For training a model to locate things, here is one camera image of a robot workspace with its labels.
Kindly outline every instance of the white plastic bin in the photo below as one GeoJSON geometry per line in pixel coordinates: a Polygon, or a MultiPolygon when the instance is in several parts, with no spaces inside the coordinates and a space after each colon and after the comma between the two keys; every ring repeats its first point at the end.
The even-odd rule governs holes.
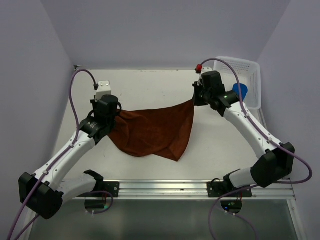
{"type": "MultiPolygon", "coordinates": [[[[260,65],[254,61],[248,61],[240,58],[218,56],[217,59],[226,61],[234,68],[239,77],[240,83],[248,87],[248,93],[244,99],[246,106],[252,110],[261,108],[261,72],[260,65]]],[[[213,70],[221,74],[222,82],[226,80],[225,90],[232,90],[233,84],[236,83],[236,78],[232,71],[222,62],[215,61],[213,70]]]]}

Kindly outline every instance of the brown fabric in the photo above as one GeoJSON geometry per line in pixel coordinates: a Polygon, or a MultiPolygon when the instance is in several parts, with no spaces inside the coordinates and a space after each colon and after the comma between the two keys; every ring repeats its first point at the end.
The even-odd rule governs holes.
{"type": "Polygon", "coordinates": [[[167,108],[123,110],[109,137],[129,155],[155,154],[178,161],[188,146],[194,112],[192,100],[167,108]]]}

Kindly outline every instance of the white tabletop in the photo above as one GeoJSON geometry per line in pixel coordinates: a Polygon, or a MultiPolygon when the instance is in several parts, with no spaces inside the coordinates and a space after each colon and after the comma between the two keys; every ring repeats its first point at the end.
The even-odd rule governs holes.
{"type": "MultiPolygon", "coordinates": [[[[110,81],[112,94],[124,110],[171,107],[190,100],[194,70],[92,70],[97,81],[110,81]]],[[[233,82],[224,82],[230,90],[233,82]]],[[[87,117],[94,96],[93,82],[79,73],[72,89],[79,120],[87,117]]],[[[252,114],[259,120],[257,111],[252,114]]],[[[75,120],[70,104],[65,111],[55,153],[74,133],[75,120]]],[[[72,168],[66,178],[93,170],[110,180],[208,180],[253,166],[257,161],[250,145],[237,129],[209,106],[196,107],[188,147],[175,162],[156,155],[133,157],[116,148],[105,137],[72,168]]]]}

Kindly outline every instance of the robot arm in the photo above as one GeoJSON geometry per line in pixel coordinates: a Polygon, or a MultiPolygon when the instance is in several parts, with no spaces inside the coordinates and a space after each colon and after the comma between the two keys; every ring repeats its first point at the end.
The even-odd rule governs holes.
{"type": "MultiPolygon", "coordinates": [[[[258,161],[250,168],[239,169],[224,176],[223,182],[212,182],[215,191],[221,194],[229,193],[235,189],[257,184],[260,187],[275,183],[276,181],[289,175],[293,167],[293,157],[279,150],[269,143],[249,122],[246,115],[250,114],[245,103],[243,103],[247,113],[241,108],[239,96],[234,91],[225,91],[222,79],[217,71],[212,71],[206,67],[202,71],[199,81],[193,84],[193,101],[195,106],[210,105],[222,117],[233,124],[242,136],[252,147],[258,161]]],[[[269,133],[258,121],[250,114],[250,118],[269,136],[269,140],[274,141],[283,148],[294,153],[294,147],[288,142],[282,142],[269,133]]]]}
{"type": "Polygon", "coordinates": [[[91,191],[100,191],[103,187],[103,177],[94,171],[88,170],[80,178],[65,180],[65,176],[72,167],[89,150],[96,146],[102,138],[107,136],[115,126],[115,117],[120,113],[118,107],[121,105],[118,98],[111,95],[111,88],[108,81],[98,83],[98,89],[94,99],[91,100],[93,110],[88,117],[79,125],[78,137],[75,132],[65,146],[44,166],[35,171],[32,175],[25,172],[19,178],[20,201],[23,203],[28,194],[42,178],[39,187],[36,189],[26,206],[42,216],[44,219],[53,217],[62,204],[81,194],[91,191]],[[47,171],[48,166],[55,161],[64,151],[67,152],[47,171]]]}

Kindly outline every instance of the wall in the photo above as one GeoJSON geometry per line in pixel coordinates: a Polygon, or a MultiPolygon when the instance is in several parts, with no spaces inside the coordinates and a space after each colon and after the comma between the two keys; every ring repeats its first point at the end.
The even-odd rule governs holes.
{"type": "Polygon", "coordinates": [[[194,68],[256,61],[290,0],[42,0],[73,63],[91,68],[194,68]]]}
{"type": "Polygon", "coordinates": [[[21,206],[20,175],[52,153],[73,67],[40,1],[2,0],[0,9],[0,239],[6,239],[21,206]]]}
{"type": "MultiPolygon", "coordinates": [[[[308,239],[319,239],[320,193],[320,1],[292,0],[258,59],[262,70],[262,109],[271,132],[314,170],[313,178],[295,185],[299,213],[308,239]]],[[[292,179],[308,175],[301,163],[294,165],[292,179]]]]}

